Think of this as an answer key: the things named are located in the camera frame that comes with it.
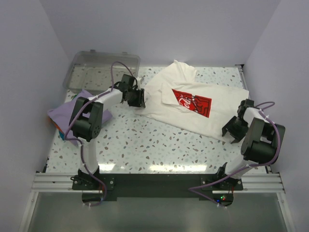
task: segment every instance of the cable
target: cable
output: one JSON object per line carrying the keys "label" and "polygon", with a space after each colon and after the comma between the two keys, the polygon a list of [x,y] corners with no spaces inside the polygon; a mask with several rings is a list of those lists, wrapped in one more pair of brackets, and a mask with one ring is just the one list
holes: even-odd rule
{"label": "cable", "polygon": [[108,93],[110,93],[110,92],[113,91],[113,89],[114,89],[114,77],[113,77],[113,75],[112,75],[112,67],[113,67],[113,65],[116,64],[116,63],[120,63],[120,64],[122,64],[123,66],[125,66],[126,69],[128,69],[128,71],[130,72],[130,74],[133,76],[131,70],[130,70],[124,63],[122,63],[122,62],[120,62],[120,61],[115,61],[115,62],[111,65],[111,81],[112,81],[111,91],[101,93],[101,94],[97,95],[94,99],[88,101],[85,105],[83,105],[82,108],[79,110],[79,112],[78,112],[78,113],[76,114],[76,116],[74,117],[74,119],[72,120],[72,122],[69,124],[69,127],[68,127],[68,129],[67,129],[67,131],[66,131],[66,133],[65,133],[65,135],[64,135],[64,139],[65,139],[65,140],[67,140],[67,141],[78,141],[78,142],[80,143],[80,148],[81,148],[81,160],[82,160],[83,166],[85,167],[85,169],[86,169],[86,171],[88,172],[88,174],[89,174],[93,179],[95,179],[96,181],[98,181],[98,182],[103,186],[103,188],[104,188],[104,196],[103,196],[103,198],[101,198],[101,201],[100,201],[100,202],[97,202],[97,203],[95,203],[95,204],[89,203],[88,206],[91,206],[91,207],[92,207],[92,206],[99,205],[99,204],[101,204],[102,201],[105,200],[106,195],[107,195],[107,188],[106,188],[106,185],[103,183],[103,181],[101,181],[100,179],[96,178],[96,177],[90,172],[90,170],[88,169],[88,167],[87,167],[87,165],[86,165],[86,163],[85,163],[85,160],[84,160],[84,149],[83,149],[84,143],[82,142],[82,140],[80,140],[80,139],[78,139],[78,138],[68,138],[67,136],[68,136],[70,130],[72,129],[72,126],[74,125],[75,121],[78,119],[78,117],[81,115],[81,113],[83,112],[83,110],[84,110],[89,104],[91,104],[92,102],[96,101],[98,98],[100,98],[100,97],[102,97],[102,96],[104,96],[104,95],[106,95],[106,94],[108,94]]}
{"label": "cable", "polygon": [[265,105],[265,104],[270,104],[270,105],[268,105],[268,106],[266,106],[264,108],[261,108],[262,110],[268,109],[268,108],[274,106],[276,103],[274,101],[272,101],[272,102],[271,101],[267,101],[267,102],[263,102],[261,104],[258,104],[255,107],[259,107],[260,105]]}
{"label": "cable", "polygon": [[218,184],[228,178],[230,178],[231,176],[247,169],[247,168],[250,168],[250,167],[259,167],[259,166],[268,166],[270,164],[272,164],[274,161],[276,161],[276,159],[278,158],[279,156],[279,152],[280,152],[280,148],[281,148],[281,140],[280,140],[280,135],[279,135],[279,131],[275,125],[275,123],[273,121],[271,121],[270,119],[268,119],[268,116],[265,116],[262,112],[262,110],[259,111],[259,114],[266,120],[268,121],[274,128],[275,132],[276,132],[276,135],[277,135],[277,144],[278,144],[278,148],[276,150],[276,153],[275,153],[275,156],[271,159],[271,161],[267,162],[267,163],[263,163],[263,164],[251,164],[249,165],[248,167],[243,167],[243,168],[240,168],[239,170],[233,172],[232,174],[230,175],[227,175],[226,177],[223,177],[222,179],[220,180],[217,180],[217,181],[214,181],[212,183],[209,183],[209,184],[206,184],[206,185],[202,185],[202,186],[196,186],[196,187],[192,187],[192,188],[189,188],[189,191],[193,192],[193,193],[196,193],[202,197],[205,197],[207,198],[208,200],[210,200],[211,202],[214,202],[215,204],[217,204],[218,206],[222,206],[224,207],[224,205],[221,205],[221,204],[218,204],[214,199],[206,196],[205,194],[203,193],[200,193],[200,192],[197,192],[196,189],[201,189],[201,188],[205,188],[205,187],[209,187],[209,186],[212,186],[212,185],[215,185],[215,184]]}

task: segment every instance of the folded purple shirt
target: folded purple shirt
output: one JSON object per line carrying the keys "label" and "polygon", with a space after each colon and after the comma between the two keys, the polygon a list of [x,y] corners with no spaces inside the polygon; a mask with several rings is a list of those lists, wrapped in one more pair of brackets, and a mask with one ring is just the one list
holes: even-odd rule
{"label": "folded purple shirt", "polygon": [[[93,97],[91,93],[87,92],[86,90],[82,89],[82,91],[72,100],[69,102],[66,102],[59,106],[56,109],[53,110],[48,110],[47,114],[48,116],[59,126],[59,128],[65,133],[69,127],[69,122],[71,119],[71,115],[75,106],[76,99],[79,97],[84,97],[84,98],[90,98]],[[102,123],[106,122],[107,120],[112,118],[112,114],[108,111],[105,110],[103,112],[102,116]],[[73,132],[70,131],[68,134],[69,138],[75,138],[73,136]]]}

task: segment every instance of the speckled table surface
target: speckled table surface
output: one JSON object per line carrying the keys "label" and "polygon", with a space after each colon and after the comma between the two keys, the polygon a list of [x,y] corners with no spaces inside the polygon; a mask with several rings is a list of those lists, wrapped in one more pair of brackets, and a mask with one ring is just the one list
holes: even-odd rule
{"label": "speckled table surface", "polygon": [[[145,85],[164,67],[140,67]],[[238,68],[197,68],[197,82],[243,88]],[[75,94],[67,92],[66,101]],[[110,109],[113,118],[104,123],[97,140],[101,173],[207,173],[231,161],[241,144],[228,144],[134,114],[126,103]],[[76,173],[79,148],[55,133],[47,173]],[[249,173],[266,173],[264,167]]]}

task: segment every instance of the clear plastic bin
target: clear plastic bin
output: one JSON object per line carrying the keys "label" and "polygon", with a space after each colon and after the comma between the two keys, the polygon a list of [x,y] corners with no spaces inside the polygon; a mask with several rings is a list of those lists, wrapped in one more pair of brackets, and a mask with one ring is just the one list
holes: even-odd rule
{"label": "clear plastic bin", "polygon": [[[91,94],[98,94],[106,91],[111,85],[111,65],[115,61],[120,61],[127,65],[133,75],[137,77],[140,67],[140,57],[135,55],[111,54],[96,52],[79,52],[69,67],[63,87],[70,89],[73,93],[79,93],[82,89]],[[120,81],[123,74],[128,74],[128,70],[121,64],[113,66],[114,83]]]}

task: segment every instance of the white wall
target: white wall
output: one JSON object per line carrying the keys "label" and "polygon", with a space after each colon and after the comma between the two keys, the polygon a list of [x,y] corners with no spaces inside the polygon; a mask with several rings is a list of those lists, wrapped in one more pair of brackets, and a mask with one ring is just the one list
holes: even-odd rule
{"label": "white wall", "polygon": [[72,59],[96,49],[142,64],[243,64],[280,0],[40,0]]}
{"label": "white wall", "polygon": [[2,0],[0,32],[0,231],[15,232],[46,162],[46,111],[63,100],[68,58],[38,0]]}
{"label": "white wall", "polygon": [[244,68],[252,98],[275,101],[267,112],[286,126],[275,167],[300,232],[309,228],[308,12],[308,0],[282,0]]}

